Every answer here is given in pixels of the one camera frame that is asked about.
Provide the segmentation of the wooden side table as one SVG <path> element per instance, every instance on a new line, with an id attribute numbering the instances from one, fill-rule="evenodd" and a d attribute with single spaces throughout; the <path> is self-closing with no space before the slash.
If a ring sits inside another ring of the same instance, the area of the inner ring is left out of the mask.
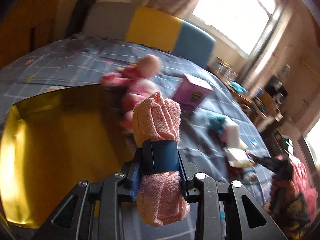
<path id="1" fill-rule="evenodd" d="M 238 94 L 231 86 L 231 82 L 222 74 L 214 72 L 211 68 L 207 70 L 219 78 L 228 88 L 233 99 L 240 105 L 244 113 L 249 117 L 254 126 L 261 133 L 269 129 L 277 129 L 283 121 L 283 114 L 277 107 L 276 101 L 264 90 L 258 97 L 251 98 L 244 93 Z"/>

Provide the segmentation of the teal cloth on table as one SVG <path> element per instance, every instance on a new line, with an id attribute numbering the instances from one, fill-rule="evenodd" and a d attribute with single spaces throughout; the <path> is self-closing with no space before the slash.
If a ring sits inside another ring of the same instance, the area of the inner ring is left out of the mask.
<path id="1" fill-rule="evenodd" d="M 248 91 L 245 90 L 241 85 L 239 85 L 237 82 L 231 81 L 230 82 L 231 87 L 239 94 L 248 95 Z"/>

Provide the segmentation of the white foam block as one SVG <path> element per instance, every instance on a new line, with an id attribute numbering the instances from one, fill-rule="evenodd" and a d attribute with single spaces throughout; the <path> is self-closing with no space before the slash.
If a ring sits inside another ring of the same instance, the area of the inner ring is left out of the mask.
<path id="1" fill-rule="evenodd" d="M 240 147 L 239 125 L 230 118 L 227 118 L 223 124 L 223 135 L 227 147 Z"/>

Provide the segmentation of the grey yellow blue headboard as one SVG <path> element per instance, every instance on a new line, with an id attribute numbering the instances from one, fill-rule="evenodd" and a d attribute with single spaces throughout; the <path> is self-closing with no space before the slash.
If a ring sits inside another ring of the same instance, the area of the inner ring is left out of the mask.
<path id="1" fill-rule="evenodd" d="M 121 2 L 95 3 L 82 33 L 167 51 L 202 68 L 208 65 L 216 44 L 211 35 L 187 21 Z"/>

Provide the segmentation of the gold tin box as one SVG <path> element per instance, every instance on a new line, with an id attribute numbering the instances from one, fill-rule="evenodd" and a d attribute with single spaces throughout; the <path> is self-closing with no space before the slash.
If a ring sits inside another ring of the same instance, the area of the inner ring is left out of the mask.
<path id="1" fill-rule="evenodd" d="M 6 219 L 40 227 L 81 180 L 102 181 L 133 157 L 101 85 L 54 90 L 15 103 L 1 139 Z"/>

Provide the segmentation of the pink towel blue band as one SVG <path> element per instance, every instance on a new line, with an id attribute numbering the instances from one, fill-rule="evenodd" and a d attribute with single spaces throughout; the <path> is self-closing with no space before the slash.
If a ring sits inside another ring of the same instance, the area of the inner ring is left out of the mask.
<path id="1" fill-rule="evenodd" d="M 142 178 L 136 198 L 139 214 L 150 226 L 183 220 L 189 204 L 182 196 L 177 145 L 179 104 L 155 92 L 133 110 L 133 135 L 142 150 Z"/>

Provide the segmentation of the pink spotted plush giraffe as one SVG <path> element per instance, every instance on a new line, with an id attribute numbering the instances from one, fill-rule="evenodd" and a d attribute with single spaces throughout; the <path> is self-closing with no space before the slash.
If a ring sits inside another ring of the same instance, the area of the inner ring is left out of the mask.
<path id="1" fill-rule="evenodd" d="M 124 111 L 121 126 L 126 131 L 132 131 L 133 109 L 136 104 L 158 91 L 158 87 L 150 78 L 157 75 L 161 67 L 161 60 L 148 54 L 137 63 L 118 67 L 115 72 L 106 73 L 101 77 L 100 83 L 103 86 L 125 89 L 125 94 L 121 97 L 121 109 Z"/>

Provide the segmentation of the blue plush dog toy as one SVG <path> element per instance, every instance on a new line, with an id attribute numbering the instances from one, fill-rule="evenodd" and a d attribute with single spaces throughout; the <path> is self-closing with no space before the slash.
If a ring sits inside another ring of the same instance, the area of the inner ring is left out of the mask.
<path id="1" fill-rule="evenodd" d="M 223 134 L 223 125 L 226 123 L 227 116 L 217 113 L 209 115 L 209 130 L 216 134 Z"/>

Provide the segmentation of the black rolled mat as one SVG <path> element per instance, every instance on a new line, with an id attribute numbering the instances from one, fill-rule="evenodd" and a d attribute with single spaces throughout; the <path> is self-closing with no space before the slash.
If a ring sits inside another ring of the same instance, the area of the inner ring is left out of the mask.
<path id="1" fill-rule="evenodd" d="M 65 38 L 82 32 L 89 11 L 97 0 L 77 0 L 68 22 Z"/>

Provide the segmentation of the purple cardboard box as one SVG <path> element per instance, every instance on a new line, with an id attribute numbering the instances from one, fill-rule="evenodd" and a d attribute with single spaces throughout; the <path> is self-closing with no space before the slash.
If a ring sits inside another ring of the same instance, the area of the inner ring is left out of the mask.
<path id="1" fill-rule="evenodd" d="M 213 89 L 207 81 L 190 74 L 184 74 L 183 81 L 176 90 L 172 100 L 179 103 L 181 109 L 194 111 L 212 92 Z"/>

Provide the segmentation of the red fleece cloth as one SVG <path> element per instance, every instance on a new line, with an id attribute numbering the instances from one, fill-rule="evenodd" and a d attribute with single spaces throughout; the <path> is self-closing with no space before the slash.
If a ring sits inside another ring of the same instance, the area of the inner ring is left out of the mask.
<path id="1" fill-rule="evenodd" d="M 232 178 L 240 178 L 243 174 L 244 169 L 243 168 L 238 168 L 238 167 L 231 167 L 231 166 L 227 166 L 227 170 L 228 170 L 228 174 L 230 177 Z"/>

